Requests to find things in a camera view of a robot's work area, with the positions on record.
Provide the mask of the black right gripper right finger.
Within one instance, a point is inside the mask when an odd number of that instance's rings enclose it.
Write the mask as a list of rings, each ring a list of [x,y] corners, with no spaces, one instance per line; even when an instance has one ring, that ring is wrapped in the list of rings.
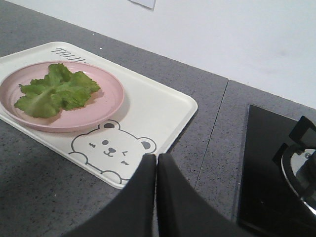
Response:
[[[161,237],[250,237],[189,184],[171,154],[158,157],[157,216]]]

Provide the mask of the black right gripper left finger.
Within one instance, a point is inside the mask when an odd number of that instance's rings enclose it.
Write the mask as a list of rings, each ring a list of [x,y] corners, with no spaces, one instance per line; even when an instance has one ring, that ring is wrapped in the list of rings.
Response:
[[[157,158],[144,155],[120,193],[66,237],[151,237]]]

